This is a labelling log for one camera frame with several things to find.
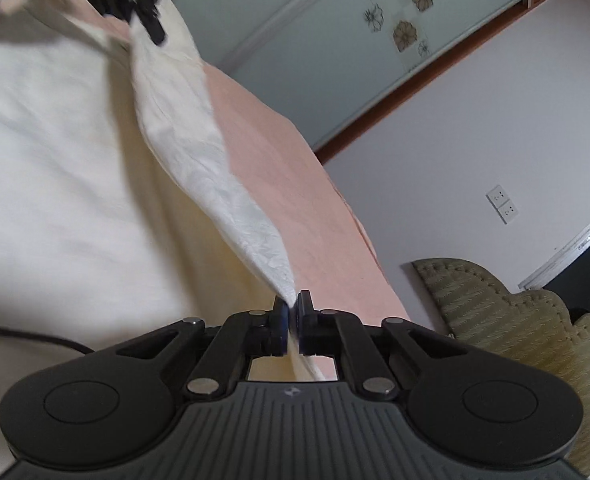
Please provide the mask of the olive green padded headboard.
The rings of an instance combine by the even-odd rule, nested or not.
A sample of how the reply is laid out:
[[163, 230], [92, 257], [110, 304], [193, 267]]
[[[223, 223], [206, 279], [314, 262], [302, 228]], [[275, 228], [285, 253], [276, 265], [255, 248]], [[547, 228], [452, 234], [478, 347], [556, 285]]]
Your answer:
[[570, 463], [590, 476], [590, 313], [576, 322], [557, 294], [512, 294], [492, 273], [461, 259], [413, 263], [454, 338], [551, 373], [575, 389], [584, 408]]

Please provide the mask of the frosted glass wardrobe door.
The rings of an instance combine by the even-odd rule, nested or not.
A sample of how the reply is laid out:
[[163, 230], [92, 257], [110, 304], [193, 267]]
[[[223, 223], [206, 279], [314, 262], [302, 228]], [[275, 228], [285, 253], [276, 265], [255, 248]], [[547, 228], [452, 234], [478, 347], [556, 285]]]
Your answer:
[[313, 148], [520, 0], [173, 0], [202, 58]]

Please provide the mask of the white wall socket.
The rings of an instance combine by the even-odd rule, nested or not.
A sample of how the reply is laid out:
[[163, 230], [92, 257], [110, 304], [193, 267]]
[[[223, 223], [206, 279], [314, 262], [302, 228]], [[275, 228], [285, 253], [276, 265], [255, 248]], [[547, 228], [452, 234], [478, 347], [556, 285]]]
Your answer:
[[511, 223], [517, 217], [518, 210], [501, 185], [496, 185], [486, 197], [504, 224]]

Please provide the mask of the dark window with frame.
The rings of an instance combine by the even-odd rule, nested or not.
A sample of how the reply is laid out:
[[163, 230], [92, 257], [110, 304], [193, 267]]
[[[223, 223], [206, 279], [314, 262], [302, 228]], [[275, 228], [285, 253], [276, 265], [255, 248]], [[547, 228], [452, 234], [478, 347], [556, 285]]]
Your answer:
[[590, 313], [590, 223], [539, 269], [518, 285], [543, 289], [564, 302], [572, 322]]

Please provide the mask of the brown wooden door frame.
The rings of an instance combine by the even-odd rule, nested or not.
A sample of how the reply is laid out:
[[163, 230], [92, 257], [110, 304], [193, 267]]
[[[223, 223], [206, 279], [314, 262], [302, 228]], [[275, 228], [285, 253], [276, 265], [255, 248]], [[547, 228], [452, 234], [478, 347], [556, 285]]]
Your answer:
[[536, 6], [544, 2], [545, 0], [519, 0], [518, 3], [512, 4], [508, 9], [496, 14], [487, 23], [476, 28], [453, 47], [447, 47], [444, 53], [437, 55], [432, 62], [414, 73], [403, 84], [399, 84], [394, 90], [387, 92], [382, 99], [379, 99], [345, 128], [342, 128], [330, 141], [324, 142], [317, 148], [315, 154], [319, 162], [325, 164], [342, 150], [348, 148], [362, 134], [365, 134], [370, 128], [377, 125], [392, 112], [395, 112], [398, 107], [409, 101], [417, 92], [426, 88], [455, 64], [463, 61], [466, 56], [471, 55], [484, 44], [487, 44], [490, 39], [498, 36], [508, 26], [517, 22], [529, 11], [534, 10]]

